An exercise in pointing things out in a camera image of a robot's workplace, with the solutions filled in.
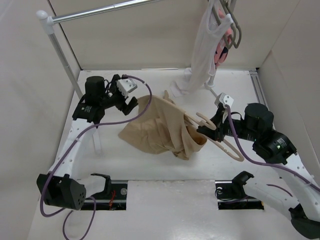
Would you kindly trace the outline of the beige t shirt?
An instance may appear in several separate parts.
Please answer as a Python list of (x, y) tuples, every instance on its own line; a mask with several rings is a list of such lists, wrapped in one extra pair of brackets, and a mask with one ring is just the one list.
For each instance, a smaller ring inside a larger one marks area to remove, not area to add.
[(138, 99), (138, 112), (150, 104), (145, 113), (129, 122), (118, 137), (148, 153), (159, 155), (171, 152), (182, 160), (188, 160), (207, 143), (206, 137), (196, 131), (185, 111), (178, 107), (164, 91), (163, 96), (148, 95)]

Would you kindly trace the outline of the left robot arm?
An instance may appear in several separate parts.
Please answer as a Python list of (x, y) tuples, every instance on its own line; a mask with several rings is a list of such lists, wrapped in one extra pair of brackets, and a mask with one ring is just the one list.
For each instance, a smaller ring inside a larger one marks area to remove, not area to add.
[(127, 116), (138, 105), (135, 97), (127, 100), (138, 86), (134, 80), (115, 74), (111, 81), (90, 76), (84, 87), (85, 93), (73, 112), (62, 152), (48, 172), (37, 177), (41, 212), (45, 205), (80, 210), (87, 198), (97, 194), (104, 199), (111, 194), (110, 176), (101, 173), (80, 176), (81, 161), (105, 110), (116, 107)]

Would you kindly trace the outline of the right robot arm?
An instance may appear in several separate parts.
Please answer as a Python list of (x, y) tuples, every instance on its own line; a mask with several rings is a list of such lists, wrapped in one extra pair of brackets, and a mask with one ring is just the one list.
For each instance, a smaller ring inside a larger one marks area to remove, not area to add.
[(320, 186), (302, 163), (290, 139), (273, 128), (274, 114), (260, 103), (250, 103), (244, 116), (233, 119), (227, 104), (218, 104), (216, 114), (197, 128), (214, 143), (233, 137), (241, 155), (252, 164), (271, 167), (290, 188), (258, 183), (254, 175), (242, 171), (232, 180), (216, 183), (215, 195), (222, 204), (248, 198), (266, 203), (285, 216), (294, 229), (309, 240), (320, 237)]

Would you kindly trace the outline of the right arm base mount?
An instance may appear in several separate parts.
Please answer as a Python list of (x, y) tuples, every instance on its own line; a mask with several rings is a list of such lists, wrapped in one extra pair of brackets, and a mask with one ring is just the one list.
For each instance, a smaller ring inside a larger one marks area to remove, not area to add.
[(264, 210), (264, 204), (251, 196), (233, 189), (231, 180), (215, 181), (215, 197), (219, 210)]

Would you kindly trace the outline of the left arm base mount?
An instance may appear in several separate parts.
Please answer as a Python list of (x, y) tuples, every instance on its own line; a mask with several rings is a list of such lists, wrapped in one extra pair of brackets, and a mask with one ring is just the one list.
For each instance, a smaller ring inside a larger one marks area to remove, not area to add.
[(128, 181), (113, 180), (110, 193), (99, 192), (93, 195), (97, 211), (124, 211), (127, 207)]

